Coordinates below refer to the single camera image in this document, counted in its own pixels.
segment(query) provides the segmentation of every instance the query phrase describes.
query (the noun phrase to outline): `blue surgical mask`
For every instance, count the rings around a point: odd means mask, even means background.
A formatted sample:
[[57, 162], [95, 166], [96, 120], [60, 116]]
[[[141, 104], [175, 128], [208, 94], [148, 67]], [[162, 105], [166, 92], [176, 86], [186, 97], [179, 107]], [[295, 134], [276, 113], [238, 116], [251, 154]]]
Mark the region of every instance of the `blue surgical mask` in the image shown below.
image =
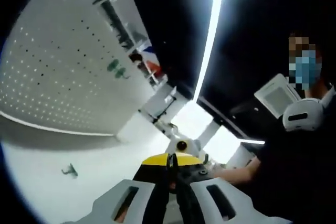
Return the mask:
[[295, 57], [295, 63], [289, 63], [289, 76], [295, 77], [295, 83], [302, 89], [310, 89], [320, 78], [322, 64], [316, 62], [315, 50], [303, 50], [302, 57]]

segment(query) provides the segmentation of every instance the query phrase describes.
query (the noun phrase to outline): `black shirt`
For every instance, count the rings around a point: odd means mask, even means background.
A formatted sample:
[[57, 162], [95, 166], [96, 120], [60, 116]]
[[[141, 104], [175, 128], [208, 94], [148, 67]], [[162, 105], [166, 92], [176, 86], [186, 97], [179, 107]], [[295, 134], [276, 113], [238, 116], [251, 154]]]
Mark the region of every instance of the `black shirt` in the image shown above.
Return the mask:
[[284, 133], [267, 141], [248, 190], [255, 209], [295, 223], [322, 223], [331, 213], [328, 207], [336, 206], [331, 196], [336, 187], [333, 138], [320, 130]]

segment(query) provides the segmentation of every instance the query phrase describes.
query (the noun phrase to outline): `white pegboard wall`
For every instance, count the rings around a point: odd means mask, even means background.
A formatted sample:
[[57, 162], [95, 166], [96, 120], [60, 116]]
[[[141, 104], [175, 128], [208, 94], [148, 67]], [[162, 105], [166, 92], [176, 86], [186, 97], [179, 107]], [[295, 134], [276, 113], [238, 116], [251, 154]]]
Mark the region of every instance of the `white pegboard wall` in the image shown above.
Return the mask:
[[1, 55], [0, 110], [31, 124], [116, 134], [153, 93], [87, 0], [30, 0]]

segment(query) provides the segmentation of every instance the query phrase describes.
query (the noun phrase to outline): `black ceiling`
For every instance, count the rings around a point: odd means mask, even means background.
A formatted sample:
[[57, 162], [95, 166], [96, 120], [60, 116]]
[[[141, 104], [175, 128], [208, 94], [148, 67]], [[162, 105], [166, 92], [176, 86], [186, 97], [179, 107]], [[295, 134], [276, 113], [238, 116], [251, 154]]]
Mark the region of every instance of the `black ceiling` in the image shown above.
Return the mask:
[[[191, 98], [201, 68], [212, 0], [135, 0], [171, 84]], [[199, 104], [236, 136], [261, 139], [281, 124], [254, 98], [288, 72], [288, 36], [321, 39], [326, 0], [223, 0]]]

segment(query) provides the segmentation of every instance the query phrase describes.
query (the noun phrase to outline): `person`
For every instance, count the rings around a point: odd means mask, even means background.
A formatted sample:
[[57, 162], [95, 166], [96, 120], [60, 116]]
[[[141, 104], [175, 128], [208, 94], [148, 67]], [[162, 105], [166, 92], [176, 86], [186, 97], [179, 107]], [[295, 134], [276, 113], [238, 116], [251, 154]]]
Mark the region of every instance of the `person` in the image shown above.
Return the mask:
[[[289, 38], [290, 57], [303, 56], [307, 51], [316, 56], [315, 64], [322, 63], [320, 51], [314, 44], [308, 44], [308, 38], [291, 35]], [[305, 71], [305, 67], [313, 69], [314, 61], [296, 64]], [[317, 71], [310, 71], [310, 76], [297, 78], [305, 87], [307, 98], [321, 99], [328, 88]], [[256, 210], [266, 216], [282, 217], [294, 222], [320, 222], [322, 205], [328, 197], [327, 186], [330, 170], [328, 170], [327, 143], [319, 141], [325, 135], [321, 130], [315, 132], [285, 132], [266, 140], [256, 157], [244, 168], [221, 169], [215, 172], [220, 177], [248, 194]]]

